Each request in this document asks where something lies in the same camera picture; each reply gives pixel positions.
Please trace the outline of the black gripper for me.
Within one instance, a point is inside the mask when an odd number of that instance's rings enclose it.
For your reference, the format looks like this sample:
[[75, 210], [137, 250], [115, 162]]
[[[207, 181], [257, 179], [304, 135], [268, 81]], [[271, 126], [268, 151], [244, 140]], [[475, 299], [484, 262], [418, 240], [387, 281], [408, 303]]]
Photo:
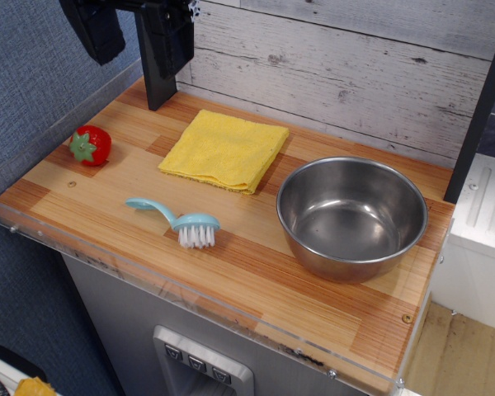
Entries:
[[199, 1], [60, 1], [69, 24], [99, 65], [125, 49], [116, 10], [134, 12], [148, 108], [156, 111], [177, 92], [176, 75], [194, 56]]

